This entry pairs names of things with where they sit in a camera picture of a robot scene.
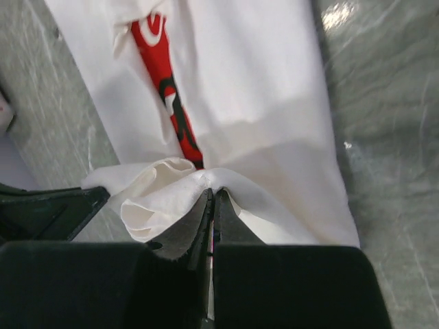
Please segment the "white t shirt red print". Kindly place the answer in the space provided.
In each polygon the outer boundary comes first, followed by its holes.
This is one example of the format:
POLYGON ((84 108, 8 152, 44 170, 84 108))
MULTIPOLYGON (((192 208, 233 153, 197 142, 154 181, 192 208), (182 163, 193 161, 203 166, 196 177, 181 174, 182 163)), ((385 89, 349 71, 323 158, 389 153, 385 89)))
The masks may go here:
POLYGON ((359 247, 310 1, 48 1, 119 164, 94 170, 150 241, 224 189, 263 242, 359 247))

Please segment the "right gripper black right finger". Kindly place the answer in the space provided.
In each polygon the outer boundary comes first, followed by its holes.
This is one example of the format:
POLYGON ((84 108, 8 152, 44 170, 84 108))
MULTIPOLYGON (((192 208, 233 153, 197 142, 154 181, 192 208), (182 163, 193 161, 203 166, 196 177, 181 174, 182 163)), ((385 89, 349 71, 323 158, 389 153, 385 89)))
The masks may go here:
POLYGON ((374 269, 356 247, 268 245, 215 196, 217 328, 390 328, 374 269))

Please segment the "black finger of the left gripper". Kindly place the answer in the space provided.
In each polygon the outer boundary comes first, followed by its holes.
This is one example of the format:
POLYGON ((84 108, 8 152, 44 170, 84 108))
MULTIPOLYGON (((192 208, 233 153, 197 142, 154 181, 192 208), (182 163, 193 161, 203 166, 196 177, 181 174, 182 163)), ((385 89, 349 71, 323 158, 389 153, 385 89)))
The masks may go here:
POLYGON ((1 241, 71 241, 102 209, 103 187, 26 191, 1 185, 1 241))

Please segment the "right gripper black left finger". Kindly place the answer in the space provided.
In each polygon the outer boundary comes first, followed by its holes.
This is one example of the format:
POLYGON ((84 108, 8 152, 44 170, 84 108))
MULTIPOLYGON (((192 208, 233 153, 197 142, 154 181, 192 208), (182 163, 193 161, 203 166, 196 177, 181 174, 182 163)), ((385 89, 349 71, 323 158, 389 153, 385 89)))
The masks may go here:
POLYGON ((212 198, 148 243, 1 241, 1 327, 207 327, 212 198))

